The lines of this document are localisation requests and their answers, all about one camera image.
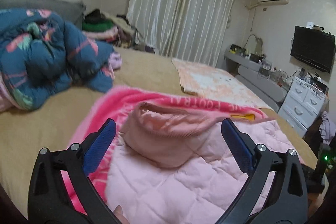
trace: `clutter on desk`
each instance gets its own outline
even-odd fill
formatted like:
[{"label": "clutter on desk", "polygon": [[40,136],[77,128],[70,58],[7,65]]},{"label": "clutter on desk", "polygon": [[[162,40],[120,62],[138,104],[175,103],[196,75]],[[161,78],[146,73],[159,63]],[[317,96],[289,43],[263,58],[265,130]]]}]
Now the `clutter on desk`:
[{"label": "clutter on desk", "polygon": [[259,62],[261,62],[263,60],[263,58],[266,57],[266,55],[259,56],[259,55],[256,55],[254,53],[249,53],[249,51],[247,49],[245,49],[243,47],[240,47],[238,45],[234,45],[234,44],[231,45],[229,51],[232,54],[237,54],[241,57],[245,57],[246,59],[248,59],[252,62],[255,62],[257,64],[259,64]]},{"label": "clutter on desk", "polygon": [[243,48],[246,48],[248,42],[250,41],[250,37],[254,37],[255,38],[255,47],[253,49],[251,49],[251,53],[258,55],[258,56],[262,56],[263,55],[263,40],[260,37],[257,37],[255,34],[251,34],[248,39],[246,40],[246,43],[244,45]]},{"label": "clutter on desk", "polygon": [[320,76],[317,73],[315,73],[315,77],[313,75],[311,75],[309,72],[307,73],[307,75],[309,75],[309,77],[307,77],[307,80],[305,82],[307,82],[307,83],[313,85],[314,87],[318,88],[324,94],[328,93],[329,87],[326,84],[322,83],[322,79],[320,78]]},{"label": "clutter on desk", "polygon": [[277,68],[273,68],[272,72],[269,74],[269,79],[277,83],[278,86],[289,91],[290,86],[287,84],[287,74],[281,69],[277,71]]},{"label": "clutter on desk", "polygon": [[266,59],[263,59],[261,61],[261,67],[258,71],[258,76],[261,76],[267,79],[269,77],[271,69],[272,69],[272,63]]}]

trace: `metal screw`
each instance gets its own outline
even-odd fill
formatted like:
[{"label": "metal screw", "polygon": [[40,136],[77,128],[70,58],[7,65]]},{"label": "metal screw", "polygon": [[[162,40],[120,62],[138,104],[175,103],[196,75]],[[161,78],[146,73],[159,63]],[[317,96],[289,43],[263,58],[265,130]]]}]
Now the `metal screw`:
[{"label": "metal screw", "polygon": [[289,153],[290,153],[292,156],[295,156],[295,155],[296,155],[296,151],[293,150],[293,149],[290,149],[290,150],[289,150]]},{"label": "metal screw", "polygon": [[71,150],[73,150],[73,151],[78,150],[78,149],[79,149],[79,143],[74,143],[74,144],[72,144],[70,148],[71,148]]},{"label": "metal screw", "polygon": [[41,150],[40,150],[40,154],[41,155],[44,155],[44,154],[46,154],[48,152],[48,149],[46,149],[46,148],[42,148]]},{"label": "metal screw", "polygon": [[265,151],[266,150],[266,146],[264,146],[263,144],[260,144],[260,145],[258,145],[258,150]]}]

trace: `white drawer cabinet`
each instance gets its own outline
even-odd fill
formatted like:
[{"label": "white drawer cabinet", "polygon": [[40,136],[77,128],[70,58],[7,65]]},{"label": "white drawer cabinet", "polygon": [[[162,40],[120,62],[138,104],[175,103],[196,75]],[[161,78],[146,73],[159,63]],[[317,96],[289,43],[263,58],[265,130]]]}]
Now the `white drawer cabinet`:
[{"label": "white drawer cabinet", "polygon": [[295,97],[298,101],[303,102],[305,99],[309,88],[298,80],[294,80],[289,93]]},{"label": "white drawer cabinet", "polygon": [[278,114],[303,137],[327,102],[323,92],[295,77]]},{"label": "white drawer cabinet", "polygon": [[286,122],[300,135],[300,137],[303,137],[306,134],[306,128],[297,119],[295,119],[295,117],[291,115],[287,109],[281,108],[278,114],[286,120]]}]

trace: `television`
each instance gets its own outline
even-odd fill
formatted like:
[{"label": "television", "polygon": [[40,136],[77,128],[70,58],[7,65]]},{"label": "television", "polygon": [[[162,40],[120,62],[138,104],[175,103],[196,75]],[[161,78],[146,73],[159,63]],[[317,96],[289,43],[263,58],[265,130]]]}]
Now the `television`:
[{"label": "television", "polygon": [[295,27],[291,56],[322,72],[331,72],[335,59],[335,36]]}]

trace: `pink jacket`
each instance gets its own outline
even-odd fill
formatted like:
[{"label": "pink jacket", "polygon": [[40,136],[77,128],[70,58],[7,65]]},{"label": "pink jacket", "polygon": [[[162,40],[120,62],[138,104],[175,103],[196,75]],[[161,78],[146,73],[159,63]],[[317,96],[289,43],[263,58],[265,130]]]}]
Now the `pink jacket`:
[{"label": "pink jacket", "polygon": [[[108,206],[121,205],[131,224],[215,223],[247,179],[221,135],[224,118],[140,104],[120,130],[107,179]],[[274,120],[235,125],[270,150],[293,148]],[[253,213],[262,208],[272,179]]]}]

